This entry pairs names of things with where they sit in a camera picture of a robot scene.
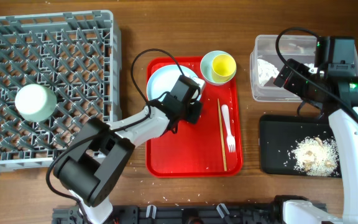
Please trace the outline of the light blue round plate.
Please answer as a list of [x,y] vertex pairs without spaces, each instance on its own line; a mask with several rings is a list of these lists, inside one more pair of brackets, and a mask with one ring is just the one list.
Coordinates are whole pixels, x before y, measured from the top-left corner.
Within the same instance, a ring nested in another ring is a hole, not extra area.
[[[182,65],[180,67],[186,77],[198,77],[196,73],[189,68]],[[166,65],[153,72],[147,83],[148,100],[154,100],[162,93],[171,91],[180,75],[181,72],[176,65]]]

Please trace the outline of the yellow plastic cup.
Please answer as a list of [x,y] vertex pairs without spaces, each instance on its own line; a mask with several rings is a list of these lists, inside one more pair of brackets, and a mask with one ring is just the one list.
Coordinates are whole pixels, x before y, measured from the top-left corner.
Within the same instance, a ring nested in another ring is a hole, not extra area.
[[219,54],[212,61],[212,79],[216,83],[223,83],[230,80],[237,69],[236,61],[228,54]]

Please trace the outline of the leftover rice and food scraps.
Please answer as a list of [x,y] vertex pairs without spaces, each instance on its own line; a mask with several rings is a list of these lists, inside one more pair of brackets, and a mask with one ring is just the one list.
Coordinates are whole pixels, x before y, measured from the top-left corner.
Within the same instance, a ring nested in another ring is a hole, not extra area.
[[310,176],[339,177],[339,153],[336,141],[306,137],[298,142],[290,155],[294,169]]

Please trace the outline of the light blue rice bowl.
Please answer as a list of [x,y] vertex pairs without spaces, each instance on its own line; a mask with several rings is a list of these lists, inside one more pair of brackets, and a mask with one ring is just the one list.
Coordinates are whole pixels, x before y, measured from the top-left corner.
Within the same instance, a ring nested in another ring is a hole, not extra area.
[[17,92],[14,104],[25,120],[41,122],[51,117],[55,111],[57,97],[45,86],[29,84]]

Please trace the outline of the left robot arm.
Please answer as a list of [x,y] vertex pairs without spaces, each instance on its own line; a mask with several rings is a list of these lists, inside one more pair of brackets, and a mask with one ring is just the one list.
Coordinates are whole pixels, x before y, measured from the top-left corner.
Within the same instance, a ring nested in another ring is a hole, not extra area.
[[115,187],[134,149],[171,131],[180,121],[195,124],[202,104],[200,94],[206,83],[200,78],[180,75],[170,91],[146,102],[144,109],[112,124],[90,119],[48,168],[69,194],[50,190],[74,200],[84,223],[104,223],[112,214],[109,194]]

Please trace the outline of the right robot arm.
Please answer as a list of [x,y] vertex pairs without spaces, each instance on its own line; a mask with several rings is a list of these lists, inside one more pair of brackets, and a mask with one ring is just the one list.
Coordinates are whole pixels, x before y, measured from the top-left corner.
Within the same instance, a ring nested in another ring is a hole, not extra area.
[[358,76],[354,68],[352,37],[316,38],[312,73],[292,58],[274,84],[325,111],[339,153],[344,189],[344,210],[338,218],[306,200],[287,200],[282,205],[284,223],[358,223]]

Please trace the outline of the clear plastic waste bin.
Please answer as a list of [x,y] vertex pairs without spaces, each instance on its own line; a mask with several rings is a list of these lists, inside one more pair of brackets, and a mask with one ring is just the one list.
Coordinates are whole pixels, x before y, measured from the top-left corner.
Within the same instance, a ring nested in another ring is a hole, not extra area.
[[[250,80],[252,95],[259,102],[300,102],[301,99],[284,88],[273,84],[271,78],[264,86],[259,83],[257,59],[266,60],[280,71],[283,62],[275,49],[276,35],[258,35],[250,55]],[[312,35],[283,35],[279,41],[280,52],[285,59],[292,58],[303,64],[314,63],[316,37]]]

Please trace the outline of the grey plastic dishwasher rack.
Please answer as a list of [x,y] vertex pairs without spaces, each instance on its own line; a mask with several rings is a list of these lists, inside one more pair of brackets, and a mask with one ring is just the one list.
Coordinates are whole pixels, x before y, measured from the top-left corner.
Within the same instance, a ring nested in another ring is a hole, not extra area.
[[[110,11],[0,17],[0,172],[47,167],[90,118],[120,120],[121,68],[121,31]],[[39,123],[14,104],[28,84],[57,97]]]

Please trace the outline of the wooden chopstick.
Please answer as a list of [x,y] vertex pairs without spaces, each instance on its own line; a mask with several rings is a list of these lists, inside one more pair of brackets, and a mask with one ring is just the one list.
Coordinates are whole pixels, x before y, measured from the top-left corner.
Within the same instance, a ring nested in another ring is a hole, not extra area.
[[227,172],[226,151],[225,151],[224,134],[223,134],[223,122],[222,122],[222,114],[221,114],[221,107],[220,107],[219,98],[217,99],[217,106],[218,106],[218,118],[219,118],[219,130],[220,130],[220,137],[221,137],[221,150],[222,150],[222,157],[223,157],[223,167],[224,167],[224,171]]

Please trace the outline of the red plastic serving tray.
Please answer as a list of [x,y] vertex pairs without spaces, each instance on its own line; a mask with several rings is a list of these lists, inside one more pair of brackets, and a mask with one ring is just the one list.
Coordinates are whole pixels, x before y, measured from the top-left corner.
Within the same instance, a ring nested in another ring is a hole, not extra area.
[[[218,106],[228,105],[236,151],[229,152],[223,123],[227,172],[224,171]],[[176,134],[167,132],[145,144],[146,167],[159,178],[223,177],[242,168],[242,134],[236,80],[222,86],[207,84],[201,95],[203,108],[196,124],[181,121]]]

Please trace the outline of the crumpled white tissue left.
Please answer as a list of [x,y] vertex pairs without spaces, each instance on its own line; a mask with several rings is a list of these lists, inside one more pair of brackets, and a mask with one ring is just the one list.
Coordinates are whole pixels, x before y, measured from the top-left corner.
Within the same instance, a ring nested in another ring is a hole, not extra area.
[[276,78],[279,74],[278,68],[272,63],[257,59],[259,83],[264,86],[271,78]]

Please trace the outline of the white plastic fork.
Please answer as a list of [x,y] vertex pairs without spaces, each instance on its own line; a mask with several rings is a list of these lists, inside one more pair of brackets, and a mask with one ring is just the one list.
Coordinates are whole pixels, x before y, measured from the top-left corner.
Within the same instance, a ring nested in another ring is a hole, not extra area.
[[222,105],[221,111],[222,111],[222,115],[223,115],[223,119],[224,119],[224,124],[226,127],[226,134],[227,134],[226,142],[227,142],[229,152],[235,152],[236,151],[236,140],[231,132],[231,124],[230,124],[231,120],[230,120],[228,105]]

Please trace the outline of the light blue small bowl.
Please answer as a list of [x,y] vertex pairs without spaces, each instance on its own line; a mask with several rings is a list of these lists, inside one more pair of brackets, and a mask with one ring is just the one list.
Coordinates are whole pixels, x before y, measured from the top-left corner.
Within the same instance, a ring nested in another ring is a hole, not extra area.
[[213,79],[212,79],[212,75],[211,75],[211,72],[212,72],[212,61],[213,61],[213,58],[215,58],[215,56],[219,55],[219,54],[228,54],[227,52],[224,52],[224,51],[221,51],[221,50],[215,50],[215,51],[212,51],[212,52],[209,52],[207,53],[202,59],[201,59],[201,64],[200,64],[200,69],[201,69],[201,73],[204,77],[204,79],[212,84],[212,85],[216,85],[216,86],[219,86],[219,85],[224,85],[226,83],[228,83],[230,80],[232,80],[234,78],[234,76],[226,81],[226,82],[223,82],[223,83],[216,83]]

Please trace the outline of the black plastic tray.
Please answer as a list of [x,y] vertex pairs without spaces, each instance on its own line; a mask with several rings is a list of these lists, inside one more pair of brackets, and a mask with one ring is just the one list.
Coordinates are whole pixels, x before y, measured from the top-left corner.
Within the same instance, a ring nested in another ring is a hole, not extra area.
[[334,139],[325,119],[263,115],[259,120],[261,169],[268,174],[307,176],[294,169],[295,160],[290,155],[296,144],[306,137]]

